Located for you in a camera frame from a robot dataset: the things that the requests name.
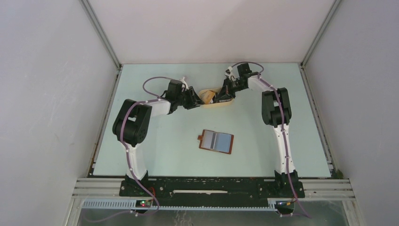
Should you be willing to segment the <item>beige oval tray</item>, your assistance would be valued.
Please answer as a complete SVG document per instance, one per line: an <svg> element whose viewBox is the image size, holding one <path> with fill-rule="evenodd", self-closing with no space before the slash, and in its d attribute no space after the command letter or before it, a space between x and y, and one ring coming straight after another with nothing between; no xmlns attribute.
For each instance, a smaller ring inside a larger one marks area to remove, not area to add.
<svg viewBox="0 0 399 226"><path fill-rule="evenodd" d="M207 92L207 91L212 91L212 92L219 92L222 88L211 88L211 89L203 89L198 93L198 96L202 98L202 96ZM229 101L221 102L221 103L212 103L212 104L206 104L202 105L202 108L217 108L217 107L225 107L229 106L234 102L234 99L230 99Z"/></svg>

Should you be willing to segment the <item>gold credit card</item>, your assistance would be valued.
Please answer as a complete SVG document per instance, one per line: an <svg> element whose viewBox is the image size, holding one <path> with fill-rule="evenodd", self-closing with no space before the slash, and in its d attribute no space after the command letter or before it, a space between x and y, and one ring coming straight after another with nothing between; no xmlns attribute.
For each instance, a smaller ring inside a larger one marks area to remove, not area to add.
<svg viewBox="0 0 399 226"><path fill-rule="evenodd" d="M202 101L204 102L204 104L211 104L211 103L213 103L214 96L215 96L215 92L213 92L211 90L207 90L202 95Z"/></svg>

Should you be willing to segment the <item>brown leather card holder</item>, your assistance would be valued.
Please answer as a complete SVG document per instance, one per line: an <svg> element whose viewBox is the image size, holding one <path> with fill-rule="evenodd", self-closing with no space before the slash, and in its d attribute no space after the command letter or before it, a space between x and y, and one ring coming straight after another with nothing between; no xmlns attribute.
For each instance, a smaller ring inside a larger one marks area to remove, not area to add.
<svg viewBox="0 0 399 226"><path fill-rule="evenodd" d="M207 130L207 129L204 129L202 131L202 134L198 135L198 138L197 138L197 140L199 141L199 149L204 149L201 147L201 142L202 142L202 136L203 136L205 130ZM222 133L222 132L215 132L215 133L217 134L217 137L215 140L214 149L213 150L204 149L204 150L218 152L218 153L224 153L224 154L231 154L232 147L233 147L233 141L234 141L234 135Z"/></svg>

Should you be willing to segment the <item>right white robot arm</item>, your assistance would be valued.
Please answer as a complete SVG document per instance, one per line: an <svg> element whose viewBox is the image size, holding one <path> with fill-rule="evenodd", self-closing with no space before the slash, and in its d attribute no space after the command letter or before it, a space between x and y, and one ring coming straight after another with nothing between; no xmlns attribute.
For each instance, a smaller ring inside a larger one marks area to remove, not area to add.
<svg viewBox="0 0 399 226"><path fill-rule="evenodd" d="M232 100L236 93L245 89L261 93L261 115L265 125L273 128L277 141L278 161L275 169L276 176L283 177L274 183L274 192L280 197L285 197L292 192L293 186L289 180L295 176L295 166L291 157L289 143L289 123L292 117L289 94L286 88L275 88L264 80L260 72L250 69L250 62L239 62L227 68L221 90L213 97L214 103Z"/></svg>

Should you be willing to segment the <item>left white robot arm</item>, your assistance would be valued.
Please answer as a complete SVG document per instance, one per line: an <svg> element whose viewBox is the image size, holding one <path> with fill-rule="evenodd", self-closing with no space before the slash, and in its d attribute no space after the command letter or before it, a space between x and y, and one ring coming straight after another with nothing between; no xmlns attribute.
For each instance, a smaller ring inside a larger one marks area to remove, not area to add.
<svg viewBox="0 0 399 226"><path fill-rule="evenodd" d="M182 106L186 110L204 105L192 86L180 80L170 80L168 88L154 99L135 101L125 99L112 126L112 132L125 148L129 178L135 179L130 189L137 196L147 194L149 184L143 151L140 144L145 140L150 120L172 114Z"/></svg>

